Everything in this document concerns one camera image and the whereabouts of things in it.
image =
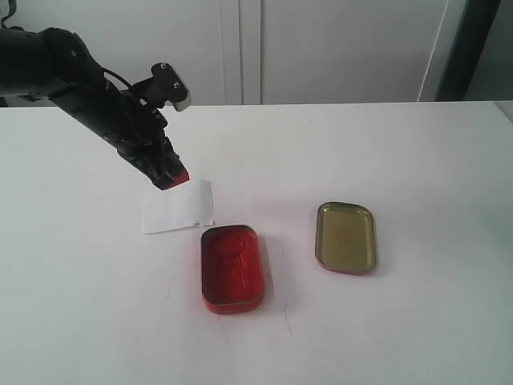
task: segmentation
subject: metal tin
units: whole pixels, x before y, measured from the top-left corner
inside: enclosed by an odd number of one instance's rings
[[[315,255],[328,270],[367,274],[376,266],[374,217],[368,209],[327,202],[317,212]]]
[[[264,297],[257,234],[246,225],[216,227],[201,237],[201,286],[216,314],[255,309]]]

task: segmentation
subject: white paper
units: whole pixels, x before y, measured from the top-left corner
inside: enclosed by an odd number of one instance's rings
[[[155,190],[144,200],[143,233],[160,233],[213,223],[212,186],[190,180],[169,190]]]

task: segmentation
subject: white table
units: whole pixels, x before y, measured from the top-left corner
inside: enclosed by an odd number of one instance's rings
[[[209,313],[202,229],[143,235],[144,176],[58,109],[2,109],[2,385],[513,383],[513,125],[495,105],[166,115],[216,223],[261,236],[264,303]],[[374,213],[371,276],[316,263],[326,201]]]

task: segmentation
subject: red tin box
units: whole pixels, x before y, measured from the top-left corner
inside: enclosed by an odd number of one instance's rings
[[[233,314],[258,307],[264,276],[256,233],[246,225],[215,227],[201,237],[201,286],[207,308]]]

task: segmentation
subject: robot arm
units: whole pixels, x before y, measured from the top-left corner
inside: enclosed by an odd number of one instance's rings
[[[168,122],[159,112],[166,101],[177,111],[190,104],[189,92],[166,63],[133,86],[102,68],[82,39],[67,30],[40,33],[0,30],[0,96],[48,98],[115,147],[126,161],[160,189],[188,180],[188,173],[164,134]],[[128,89],[118,90],[109,73]]]

